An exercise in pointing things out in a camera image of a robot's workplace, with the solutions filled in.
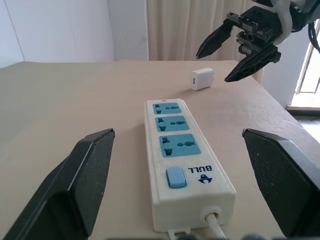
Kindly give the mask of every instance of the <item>white cable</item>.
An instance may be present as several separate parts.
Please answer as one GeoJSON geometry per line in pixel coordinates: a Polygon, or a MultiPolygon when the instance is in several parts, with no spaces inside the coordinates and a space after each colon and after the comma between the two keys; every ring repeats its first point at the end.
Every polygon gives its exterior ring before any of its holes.
{"type": "Polygon", "coordinates": [[[205,220],[207,221],[209,228],[214,234],[214,237],[217,239],[227,239],[224,232],[221,230],[219,223],[217,221],[217,218],[214,213],[210,213],[205,217],[205,220]]]}

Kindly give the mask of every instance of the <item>beige curtain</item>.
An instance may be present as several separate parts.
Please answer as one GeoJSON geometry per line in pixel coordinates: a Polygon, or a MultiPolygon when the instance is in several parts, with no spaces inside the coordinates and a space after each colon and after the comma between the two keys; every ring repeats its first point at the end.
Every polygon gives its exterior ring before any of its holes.
{"type": "MultiPolygon", "coordinates": [[[[228,12],[241,14],[251,0],[146,0],[150,60],[196,60],[201,43],[223,23],[228,12]]],[[[213,55],[204,60],[236,60],[237,27],[213,55]]]]}

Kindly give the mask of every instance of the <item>outlet hole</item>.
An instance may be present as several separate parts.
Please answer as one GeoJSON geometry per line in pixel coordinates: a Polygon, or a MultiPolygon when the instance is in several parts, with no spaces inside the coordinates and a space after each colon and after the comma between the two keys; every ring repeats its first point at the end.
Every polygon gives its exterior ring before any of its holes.
{"type": "Polygon", "coordinates": [[[170,122],[171,125],[175,125],[175,124],[181,125],[181,124],[185,124],[185,123],[186,122],[184,122],[184,121],[170,122]]]}
{"type": "Polygon", "coordinates": [[[182,146],[187,146],[187,147],[190,147],[192,145],[195,145],[195,142],[194,141],[186,141],[185,143],[182,143],[182,142],[179,142],[177,144],[178,147],[182,147],[182,146]]]}
{"type": "Polygon", "coordinates": [[[174,234],[176,237],[183,237],[183,236],[185,236],[185,235],[187,235],[187,233],[186,232],[176,232],[175,234],[174,234]]]}
{"type": "Polygon", "coordinates": [[[172,155],[172,148],[168,148],[168,149],[164,149],[164,151],[165,151],[165,155],[166,156],[171,156],[172,155]]]}
{"type": "Polygon", "coordinates": [[[163,144],[166,144],[166,143],[170,143],[170,141],[168,140],[167,137],[163,137],[163,138],[162,138],[162,143],[163,143],[163,144]]]}

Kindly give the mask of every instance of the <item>white power strip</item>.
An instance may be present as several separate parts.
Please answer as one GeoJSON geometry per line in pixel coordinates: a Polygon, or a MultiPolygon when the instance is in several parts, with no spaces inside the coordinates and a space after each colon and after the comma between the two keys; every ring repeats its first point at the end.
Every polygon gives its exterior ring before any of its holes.
{"type": "Polygon", "coordinates": [[[154,229],[174,239],[210,214],[226,224],[236,190],[185,102],[147,101],[144,115],[154,229]]]}

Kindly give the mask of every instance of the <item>usb charger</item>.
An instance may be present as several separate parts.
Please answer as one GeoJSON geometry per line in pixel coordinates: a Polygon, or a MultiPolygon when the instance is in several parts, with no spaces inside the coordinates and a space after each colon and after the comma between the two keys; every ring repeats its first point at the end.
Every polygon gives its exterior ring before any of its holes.
{"type": "Polygon", "coordinates": [[[203,68],[192,72],[192,89],[200,90],[211,87],[214,81],[214,70],[203,68]]]}

